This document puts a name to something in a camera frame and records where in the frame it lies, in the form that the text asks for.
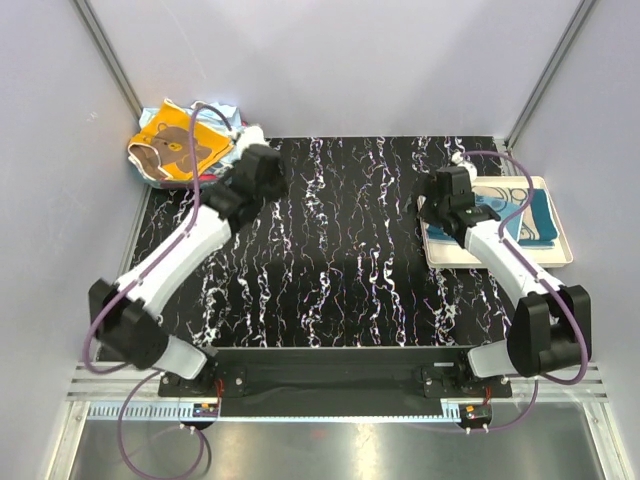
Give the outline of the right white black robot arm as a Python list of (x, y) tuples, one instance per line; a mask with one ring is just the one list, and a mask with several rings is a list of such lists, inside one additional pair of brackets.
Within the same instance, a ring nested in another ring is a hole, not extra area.
[(504, 340), (471, 348), (454, 384), (466, 396), (486, 389), (490, 377), (544, 377), (579, 383), (591, 356), (591, 298), (537, 265), (508, 234), (506, 221), (477, 202), (469, 171), (443, 167), (414, 188), (419, 218), (441, 229), (496, 278), (514, 307)]

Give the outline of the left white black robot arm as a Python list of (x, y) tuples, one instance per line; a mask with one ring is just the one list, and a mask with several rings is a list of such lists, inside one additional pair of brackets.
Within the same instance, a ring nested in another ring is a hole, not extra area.
[(249, 145), (145, 260), (114, 283), (98, 280), (91, 286), (90, 337), (127, 365), (170, 372), (193, 395), (208, 394), (216, 382), (209, 355), (165, 332), (157, 318), (207, 257), (287, 192), (279, 151), (265, 144)]

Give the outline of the yellow towel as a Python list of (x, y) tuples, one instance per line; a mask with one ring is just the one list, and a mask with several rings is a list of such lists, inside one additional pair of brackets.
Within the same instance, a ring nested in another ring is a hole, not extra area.
[(185, 109), (165, 99), (158, 112), (131, 138), (127, 146), (128, 159), (145, 179), (190, 183), (193, 180), (192, 137), (199, 174), (232, 151), (232, 140), (227, 135), (199, 121), (191, 137), (190, 119)]

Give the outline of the teal beige Doraemon towel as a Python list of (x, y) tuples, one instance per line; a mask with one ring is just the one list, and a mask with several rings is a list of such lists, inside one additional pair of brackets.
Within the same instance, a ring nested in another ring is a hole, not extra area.
[[(501, 198), (521, 207), (528, 199), (528, 188), (475, 185), (474, 195), (483, 194)], [(523, 214), (520, 239), (522, 248), (550, 249), (559, 238), (558, 227), (552, 215), (551, 205), (544, 189), (534, 189), (533, 198)]]

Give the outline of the dark blue towel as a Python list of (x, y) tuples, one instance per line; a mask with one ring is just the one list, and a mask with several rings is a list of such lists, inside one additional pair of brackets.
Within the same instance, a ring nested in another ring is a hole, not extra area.
[[(488, 195), (475, 194), (475, 199), (477, 205), (487, 205), (491, 207), (499, 215), (500, 221), (509, 217), (519, 209), (519, 206), (514, 203)], [(520, 239), (522, 221), (523, 214), (520, 213), (517, 216), (514, 216), (506, 225), (506, 230), (516, 241)]]

